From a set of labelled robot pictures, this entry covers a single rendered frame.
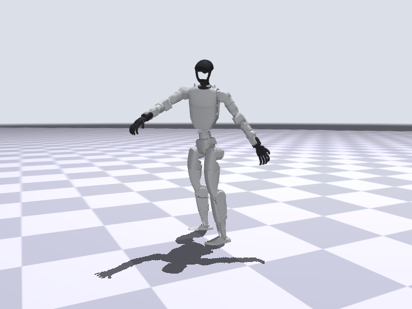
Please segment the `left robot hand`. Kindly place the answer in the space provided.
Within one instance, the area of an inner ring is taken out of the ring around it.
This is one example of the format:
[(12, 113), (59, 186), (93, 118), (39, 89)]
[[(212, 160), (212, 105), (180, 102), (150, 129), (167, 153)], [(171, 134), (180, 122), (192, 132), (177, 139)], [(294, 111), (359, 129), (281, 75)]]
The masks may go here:
[(259, 165), (262, 164), (262, 160), (263, 160), (262, 165), (267, 164), (267, 162), (270, 161), (270, 157), (269, 157), (270, 151), (267, 148), (265, 148), (263, 145), (261, 145), (261, 142), (259, 141), (258, 137), (255, 137), (255, 139), (256, 139), (257, 144), (252, 145), (252, 147), (256, 148), (256, 153), (257, 153), (257, 156), (259, 157), (259, 161), (260, 161)]

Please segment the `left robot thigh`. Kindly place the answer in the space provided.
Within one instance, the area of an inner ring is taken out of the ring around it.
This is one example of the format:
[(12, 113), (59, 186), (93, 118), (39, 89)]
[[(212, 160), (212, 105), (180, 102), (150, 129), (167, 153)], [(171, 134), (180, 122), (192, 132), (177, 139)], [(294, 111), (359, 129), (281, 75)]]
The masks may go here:
[(216, 144), (209, 144), (205, 153), (204, 160), (204, 176), (207, 190), (210, 196), (213, 197), (214, 202), (218, 191), (223, 191), (218, 189), (219, 177), (220, 177), (220, 166), (216, 162), (221, 160), (224, 156), (224, 150), (222, 147)]

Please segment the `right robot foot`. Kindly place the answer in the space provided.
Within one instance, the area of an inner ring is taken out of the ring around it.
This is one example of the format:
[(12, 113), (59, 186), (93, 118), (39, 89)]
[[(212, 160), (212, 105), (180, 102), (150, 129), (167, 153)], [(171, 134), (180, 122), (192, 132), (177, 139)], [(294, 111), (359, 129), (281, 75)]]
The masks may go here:
[[(207, 226), (206, 226), (207, 227)], [(213, 226), (212, 225), (208, 225), (208, 228), (203, 227), (203, 225), (198, 225), (196, 227), (189, 227), (189, 230), (213, 230)]]

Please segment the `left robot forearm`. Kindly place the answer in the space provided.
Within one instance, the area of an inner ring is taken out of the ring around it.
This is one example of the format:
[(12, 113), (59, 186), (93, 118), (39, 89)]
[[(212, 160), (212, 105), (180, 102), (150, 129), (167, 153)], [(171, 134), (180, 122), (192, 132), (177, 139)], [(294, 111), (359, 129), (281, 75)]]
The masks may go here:
[[(243, 116), (243, 114), (241, 115)], [(243, 118), (245, 119), (245, 121), (240, 125), (240, 128), (246, 134), (246, 137), (249, 139), (250, 143), (252, 145), (256, 145), (257, 144), (256, 139), (255, 139), (256, 133), (255, 131), (252, 130), (246, 118), (244, 116)]]

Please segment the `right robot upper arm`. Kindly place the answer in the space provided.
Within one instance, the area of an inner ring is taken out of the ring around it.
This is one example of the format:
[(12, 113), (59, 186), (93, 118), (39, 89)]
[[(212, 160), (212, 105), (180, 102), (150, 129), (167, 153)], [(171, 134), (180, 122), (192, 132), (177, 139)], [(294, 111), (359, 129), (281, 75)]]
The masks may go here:
[(173, 93), (168, 100), (163, 102), (163, 105), (165, 106), (165, 110), (167, 111), (172, 108), (172, 105), (181, 101), (182, 99), (187, 100), (189, 99), (189, 90), (191, 87), (188, 86), (182, 86), (177, 92)]

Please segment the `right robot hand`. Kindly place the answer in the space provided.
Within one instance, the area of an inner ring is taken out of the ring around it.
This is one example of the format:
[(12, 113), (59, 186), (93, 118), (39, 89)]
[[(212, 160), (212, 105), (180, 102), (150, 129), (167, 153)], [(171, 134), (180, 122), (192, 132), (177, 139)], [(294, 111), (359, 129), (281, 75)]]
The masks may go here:
[(140, 118), (138, 118), (129, 128), (129, 132), (132, 135), (135, 135), (135, 130), (136, 133), (138, 134), (138, 128), (140, 125), (142, 125), (142, 129), (144, 128), (144, 122), (149, 121), (153, 117), (152, 113), (142, 114)]

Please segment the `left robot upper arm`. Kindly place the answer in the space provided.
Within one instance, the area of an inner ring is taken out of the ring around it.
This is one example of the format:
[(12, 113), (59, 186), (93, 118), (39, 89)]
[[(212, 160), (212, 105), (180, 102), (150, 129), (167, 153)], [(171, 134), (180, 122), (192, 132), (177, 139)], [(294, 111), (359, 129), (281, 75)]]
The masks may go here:
[(232, 119), (236, 125), (240, 125), (242, 122), (245, 121), (241, 113), (239, 113), (234, 101), (232, 100), (230, 93), (226, 91), (217, 90), (217, 98), (220, 102), (223, 102), (225, 104), (225, 107), (233, 116)]

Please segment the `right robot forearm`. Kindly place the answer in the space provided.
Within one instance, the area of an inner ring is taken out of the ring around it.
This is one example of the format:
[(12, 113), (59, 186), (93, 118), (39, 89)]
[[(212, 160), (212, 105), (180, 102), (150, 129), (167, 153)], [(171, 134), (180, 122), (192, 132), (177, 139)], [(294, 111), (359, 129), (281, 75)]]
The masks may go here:
[[(156, 117), (157, 115), (159, 115), (165, 110), (165, 106), (163, 105), (163, 102), (165, 102), (166, 100), (168, 100), (168, 98), (160, 101), (154, 107), (152, 107), (149, 111), (145, 111), (144, 114), (147, 115), (148, 113), (152, 113), (153, 117)], [(153, 117), (150, 120), (152, 120)]]

